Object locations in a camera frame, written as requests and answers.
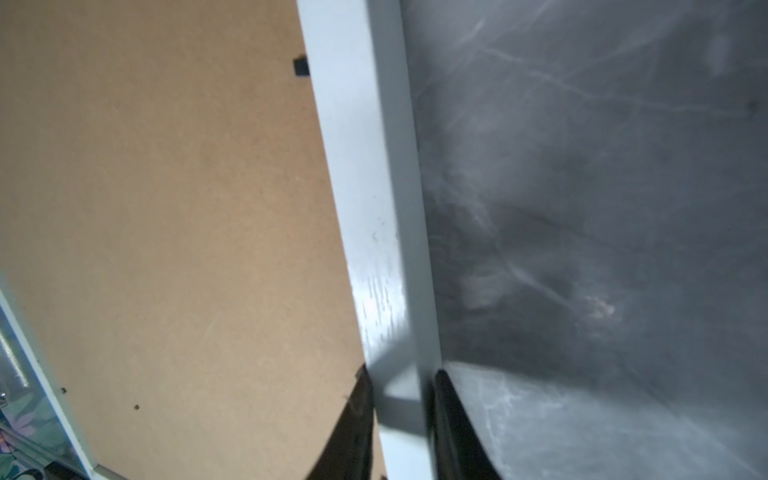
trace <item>brown fiberboard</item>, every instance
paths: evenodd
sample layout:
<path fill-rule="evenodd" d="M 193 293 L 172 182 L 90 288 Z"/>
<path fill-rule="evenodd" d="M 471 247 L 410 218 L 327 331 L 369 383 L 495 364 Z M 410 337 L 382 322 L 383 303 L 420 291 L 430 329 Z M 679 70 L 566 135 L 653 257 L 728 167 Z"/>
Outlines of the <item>brown fiberboard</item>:
<path fill-rule="evenodd" d="M 291 1 L 0 3 L 0 271 L 130 480 L 302 478 L 353 385 L 302 52 Z"/>

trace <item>gray table top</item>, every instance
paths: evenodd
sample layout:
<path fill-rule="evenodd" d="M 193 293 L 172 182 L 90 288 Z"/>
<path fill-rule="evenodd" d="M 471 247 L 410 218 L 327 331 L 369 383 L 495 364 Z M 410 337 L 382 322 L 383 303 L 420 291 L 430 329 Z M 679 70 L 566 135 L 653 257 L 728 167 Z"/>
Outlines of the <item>gray table top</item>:
<path fill-rule="evenodd" d="M 505 478 L 768 478 L 768 3 L 403 0 L 443 356 Z"/>

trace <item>small dark speck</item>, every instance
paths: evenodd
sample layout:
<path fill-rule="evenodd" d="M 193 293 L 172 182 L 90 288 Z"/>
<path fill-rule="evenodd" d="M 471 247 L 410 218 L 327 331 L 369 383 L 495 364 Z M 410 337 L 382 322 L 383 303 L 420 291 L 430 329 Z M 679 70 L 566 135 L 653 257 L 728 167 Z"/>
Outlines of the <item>small dark speck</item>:
<path fill-rule="evenodd" d="M 755 115 L 760 110 L 760 100 L 757 100 L 756 98 L 752 100 L 750 103 L 746 104 L 746 112 L 750 116 L 750 118 L 755 118 Z"/>

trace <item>white thin frame edge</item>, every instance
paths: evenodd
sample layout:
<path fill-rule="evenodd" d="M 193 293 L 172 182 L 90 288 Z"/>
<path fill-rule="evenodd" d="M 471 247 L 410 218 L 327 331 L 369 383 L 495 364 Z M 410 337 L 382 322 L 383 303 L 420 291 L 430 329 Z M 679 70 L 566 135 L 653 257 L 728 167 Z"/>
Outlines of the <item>white thin frame edge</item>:
<path fill-rule="evenodd" d="M 80 463 L 86 470 L 86 475 L 88 475 L 90 480 L 125 480 L 125 478 L 94 461 L 93 453 L 88 448 L 88 444 L 83 440 L 84 436 L 72 420 L 74 417 L 69 405 L 58 394 L 59 388 L 54 387 L 57 383 L 53 380 L 51 370 L 41 354 L 41 350 L 35 341 L 35 336 L 20 314 L 12 291 L 2 275 L 0 275 L 0 308 L 2 308 L 5 318 L 11 326 L 11 330 L 16 335 L 22 351 L 29 360 L 32 371 L 35 372 L 35 376 L 40 382 L 45 396 L 48 397 L 48 401 L 51 402 L 59 422 L 64 427 L 67 438 L 74 447 Z"/>
<path fill-rule="evenodd" d="M 387 476 L 434 479 L 425 398 L 442 357 L 400 3 L 298 6 Z M 393 397 L 419 404 L 407 426 L 423 431 L 389 427 L 406 416 Z"/>

